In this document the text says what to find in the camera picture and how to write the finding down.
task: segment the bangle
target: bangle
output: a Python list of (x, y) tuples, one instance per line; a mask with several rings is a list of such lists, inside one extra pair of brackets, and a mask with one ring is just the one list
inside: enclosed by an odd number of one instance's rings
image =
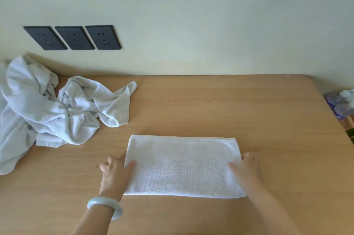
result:
[(112, 220), (119, 218), (123, 214), (123, 208), (120, 206), (119, 202), (111, 198), (101, 196), (94, 197), (87, 203), (87, 209), (96, 204), (105, 205), (114, 209)]

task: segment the terry cloth fabric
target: terry cloth fabric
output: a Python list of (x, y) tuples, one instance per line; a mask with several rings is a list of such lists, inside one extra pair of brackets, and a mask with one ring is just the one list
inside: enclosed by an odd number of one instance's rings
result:
[(58, 77), (28, 56), (0, 63), (0, 174), (37, 145), (82, 144), (100, 127), (128, 123), (130, 96), (137, 84), (111, 92), (102, 84), (72, 77), (59, 91)]
[(132, 135), (125, 166), (131, 160), (137, 164), (125, 195), (246, 196), (227, 182), (228, 162), (241, 161), (235, 138)]

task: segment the forearm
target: forearm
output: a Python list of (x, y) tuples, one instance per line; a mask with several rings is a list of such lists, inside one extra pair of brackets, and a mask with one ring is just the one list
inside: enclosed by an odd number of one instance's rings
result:
[(250, 193), (249, 199), (261, 216), (269, 235), (302, 235), (279, 201), (265, 188)]
[(114, 210), (105, 205), (94, 205), (86, 210), (73, 235), (106, 235)]

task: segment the wall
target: wall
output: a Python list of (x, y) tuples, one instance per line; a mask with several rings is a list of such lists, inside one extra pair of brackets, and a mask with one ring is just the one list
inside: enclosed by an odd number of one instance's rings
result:
[[(353, 0), (0, 0), (0, 59), (59, 74), (308, 74), (354, 86)], [(113, 24), (121, 51), (44, 51), (24, 25)]]

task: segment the pile of crumpled towels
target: pile of crumpled towels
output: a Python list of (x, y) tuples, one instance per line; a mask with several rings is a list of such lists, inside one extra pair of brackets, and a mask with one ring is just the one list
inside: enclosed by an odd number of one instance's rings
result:
[(0, 63), (0, 175), (14, 170), (37, 145), (82, 144), (100, 127), (128, 123), (132, 81), (111, 92), (97, 81), (75, 76), (55, 96), (58, 76), (29, 56)]

